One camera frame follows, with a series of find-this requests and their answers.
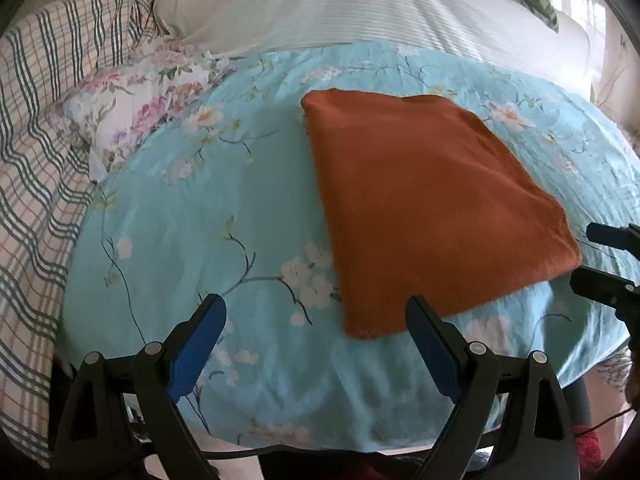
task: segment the floral pillowcase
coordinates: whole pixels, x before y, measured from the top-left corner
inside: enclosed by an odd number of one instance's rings
[[[154,38],[128,64],[86,79],[47,119],[60,136],[89,146],[89,177],[101,182],[160,124],[234,70],[227,58]]]

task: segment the plaid blanket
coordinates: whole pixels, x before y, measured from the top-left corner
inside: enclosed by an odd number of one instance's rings
[[[88,154],[44,112],[158,33],[153,0],[62,0],[0,38],[0,426],[47,465],[49,380],[67,264],[92,198]]]

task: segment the light blue bedsheet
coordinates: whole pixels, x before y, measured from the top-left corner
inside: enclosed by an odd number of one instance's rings
[[[199,295],[216,292],[229,322],[196,391],[179,403],[194,428],[247,446],[431,443],[451,404],[409,335],[362,341],[342,331],[300,107],[309,90],[332,87],[436,93],[473,111],[562,203],[585,264],[639,275],[628,253],[592,246],[584,235],[590,221],[622,226],[640,218],[640,162],[582,98],[407,46],[273,52],[239,61],[238,73],[204,98],[211,110],[162,127],[104,183],[73,257],[63,355],[78,365],[93,350],[136,353],[141,333],[147,342],[164,339]],[[543,349],[562,384],[628,337],[611,309],[572,294],[568,276],[452,321],[495,352]],[[494,411],[491,425],[498,404]]]

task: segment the pink flower pattern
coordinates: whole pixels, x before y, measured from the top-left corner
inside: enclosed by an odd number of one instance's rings
[[[122,76],[121,72],[113,72],[108,74],[95,74],[93,77],[87,79],[82,86],[82,90],[85,92],[93,93],[98,90],[106,88],[109,83],[117,81]]]
[[[144,74],[134,74],[130,75],[129,79],[127,79],[127,86],[130,85],[142,85],[142,83],[146,83],[149,79]]]
[[[143,105],[131,122],[131,133],[137,136],[149,133],[166,115],[167,104],[166,97],[158,96]]]
[[[183,64],[189,61],[183,53],[171,50],[158,50],[146,56],[146,60],[154,66]]]

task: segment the red fabric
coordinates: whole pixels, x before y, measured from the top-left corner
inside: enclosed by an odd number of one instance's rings
[[[378,472],[373,466],[362,462],[345,471],[341,471],[335,476],[331,476],[327,480],[392,480],[390,477]]]
[[[302,107],[347,334],[404,331],[413,295],[447,317],[580,264],[562,206],[468,110],[335,89]]]
[[[588,426],[574,426],[574,434],[588,430]],[[580,462],[580,476],[587,478],[588,475],[596,472],[604,463],[600,450],[600,440],[598,432],[591,431],[575,439],[575,447],[578,450],[578,460]]]

